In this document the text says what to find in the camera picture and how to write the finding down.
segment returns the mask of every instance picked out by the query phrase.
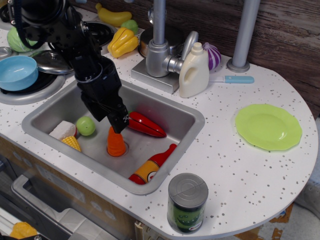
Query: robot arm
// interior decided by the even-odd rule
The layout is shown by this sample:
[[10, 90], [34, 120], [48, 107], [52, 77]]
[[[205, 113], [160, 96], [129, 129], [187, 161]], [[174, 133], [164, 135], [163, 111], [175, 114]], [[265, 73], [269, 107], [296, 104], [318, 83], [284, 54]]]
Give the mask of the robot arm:
[[[23, 44], [32, 49], [48, 43], [74, 70], [81, 99], [100, 122], [107, 117], [116, 133], [129, 117], [118, 91], [122, 86], [114, 63], [101, 48], [68, 0], [9, 0], [11, 24]], [[30, 46], [25, 40], [38, 43]]]

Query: green ball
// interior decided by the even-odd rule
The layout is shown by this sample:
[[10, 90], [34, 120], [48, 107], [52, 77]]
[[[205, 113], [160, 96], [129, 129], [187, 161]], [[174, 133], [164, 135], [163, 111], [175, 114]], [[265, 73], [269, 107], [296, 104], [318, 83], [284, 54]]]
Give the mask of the green ball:
[[[26, 47], [22, 43], [22, 41], [21, 41], [21, 39], [20, 39], [20, 37], [18, 35], [17, 29], [15, 27], [12, 27], [9, 30], [9, 32], [8, 32], [8, 34], [6, 36], [6, 40], [8, 41], [8, 44], [9, 44], [10, 48], [12, 48], [14, 51], [16, 51], [18, 53], [30, 52], [30, 51], [33, 50], [33, 49], [30, 49], [30, 48]], [[28, 40], [28, 39], [27, 39], [27, 42], [31, 46], [33, 46], [33, 45], [35, 45], [37, 43], [36, 41], [31, 41], [31, 40]]]
[[134, 32], [134, 35], [136, 35], [138, 33], [138, 24], [133, 19], [125, 21], [124, 23], [121, 24], [121, 27], [132, 30]]
[[76, 129], [83, 136], [89, 136], [96, 130], [95, 122], [89, 116], [82, 116], [76, 121]]

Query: sink basin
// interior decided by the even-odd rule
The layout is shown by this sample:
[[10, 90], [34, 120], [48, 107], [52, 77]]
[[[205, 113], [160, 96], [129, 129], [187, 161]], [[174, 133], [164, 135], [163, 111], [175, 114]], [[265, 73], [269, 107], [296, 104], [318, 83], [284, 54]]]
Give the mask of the sink basin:
[[[150, 136], [130, 128], [121, 134], [127, 146], [124, 155], [114, 157], [107, 152], [110, 123], [105, 117], [96, 121], [81, 100], [81, 90], [74, 81], [22, 121], [22, 129], [53, 149], [71, 157], [92, 171], [114, 182], [127, 191], [146, 195], [154, 192], [185, 153], [205, 124], [203, 115], [190, 107], [149, 92], [125, 81], [119, 95], [127, 110], [136, 111], [161, 126], [167, 137]], [[96, 124], [90, 136], [79, 136], [82, 152], [55, 139], [49, 133], [63, 120], [76, 123], [82, 116], [91, 117]], [[152, 180], [138, 185], [128, 178], [151, 156], [166, 151], [170, 144], [177, 144]]]

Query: tin can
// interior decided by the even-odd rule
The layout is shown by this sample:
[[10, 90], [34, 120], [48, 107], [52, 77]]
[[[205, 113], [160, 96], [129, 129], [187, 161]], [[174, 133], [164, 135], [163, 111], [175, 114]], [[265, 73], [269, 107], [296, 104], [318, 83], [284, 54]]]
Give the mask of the tin can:
[[171, 180], [168, 193], [167, 218], [170, 226], [183, 234], [197, 231], [204, 220], [209, 194], [207, 184], [197, 175], [182, 173]]

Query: white bottle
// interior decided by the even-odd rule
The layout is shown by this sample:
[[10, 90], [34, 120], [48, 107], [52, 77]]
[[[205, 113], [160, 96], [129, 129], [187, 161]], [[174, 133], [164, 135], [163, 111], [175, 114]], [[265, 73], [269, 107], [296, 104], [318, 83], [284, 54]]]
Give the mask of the white bottle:
[[182, 98], [192, 97], [206, 89], [209, 83], [208, 52], [195, 42], [186, 56], [179, 75], [179, 93]]

